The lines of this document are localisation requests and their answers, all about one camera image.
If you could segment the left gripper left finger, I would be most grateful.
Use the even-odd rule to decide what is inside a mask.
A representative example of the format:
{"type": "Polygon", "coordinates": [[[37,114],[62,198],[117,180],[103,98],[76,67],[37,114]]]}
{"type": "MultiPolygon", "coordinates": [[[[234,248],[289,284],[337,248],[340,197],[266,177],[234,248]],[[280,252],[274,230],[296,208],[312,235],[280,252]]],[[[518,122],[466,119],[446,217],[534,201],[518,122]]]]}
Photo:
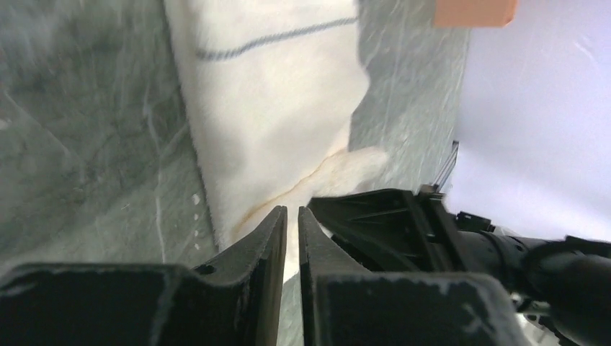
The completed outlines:
{"type": "Polygon", "coordinates": [[[34,263],[1,279],[3,345],[274,345],[287,210],[206,263],[34,263]]]}

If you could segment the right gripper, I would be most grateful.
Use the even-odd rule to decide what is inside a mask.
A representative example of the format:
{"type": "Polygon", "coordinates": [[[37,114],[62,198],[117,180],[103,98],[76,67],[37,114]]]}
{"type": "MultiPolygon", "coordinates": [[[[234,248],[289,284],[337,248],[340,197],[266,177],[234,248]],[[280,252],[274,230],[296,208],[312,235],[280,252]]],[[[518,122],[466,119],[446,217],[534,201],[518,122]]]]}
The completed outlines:
{"type": "Polygon", "coordinates": [[[441,194],[384,189],[308,204],[331,239],[374,272],[471,272],[501,280],[493,236],[461,231],[441,194]]]}

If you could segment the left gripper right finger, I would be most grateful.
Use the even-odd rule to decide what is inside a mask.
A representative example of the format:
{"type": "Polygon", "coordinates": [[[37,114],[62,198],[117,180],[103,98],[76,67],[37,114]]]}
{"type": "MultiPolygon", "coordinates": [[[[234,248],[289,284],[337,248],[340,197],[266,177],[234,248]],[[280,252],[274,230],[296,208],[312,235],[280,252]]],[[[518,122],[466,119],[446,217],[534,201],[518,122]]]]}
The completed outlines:
{"type": "Polygon", "coordinates": [[[469,272],[370,272],[298,212],[306,345],[527,345],[509,296],[469,272]]]}

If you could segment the cream white towel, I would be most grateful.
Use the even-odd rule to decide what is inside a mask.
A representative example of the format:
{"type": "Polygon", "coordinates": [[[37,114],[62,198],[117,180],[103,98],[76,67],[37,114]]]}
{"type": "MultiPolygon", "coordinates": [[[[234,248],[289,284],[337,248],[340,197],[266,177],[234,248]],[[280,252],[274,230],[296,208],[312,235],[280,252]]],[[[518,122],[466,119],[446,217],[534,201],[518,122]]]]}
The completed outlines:
{"type": "Polygon", "coordinates": [[[348,195],[388,157],[349,150],[369,78],[356,1],[166,1],[182,96],[220,250],[288,209],[284,279],[299,269],[297,213],[348,195]]]}

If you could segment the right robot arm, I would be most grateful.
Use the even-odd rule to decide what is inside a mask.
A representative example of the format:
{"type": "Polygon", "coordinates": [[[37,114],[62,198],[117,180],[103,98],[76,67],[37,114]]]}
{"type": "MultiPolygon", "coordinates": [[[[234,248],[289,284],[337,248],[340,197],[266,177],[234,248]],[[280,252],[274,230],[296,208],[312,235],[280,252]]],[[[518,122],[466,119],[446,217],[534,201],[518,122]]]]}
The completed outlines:
{"type": "Polygon", "coordinates": [[[374,272],[479,272],[517,294],[562,345],[610,343],[610,244],[502,235],[487,218],[450,213],[443,194],[384,189],[309,203],[331,239],[374,272]]]}

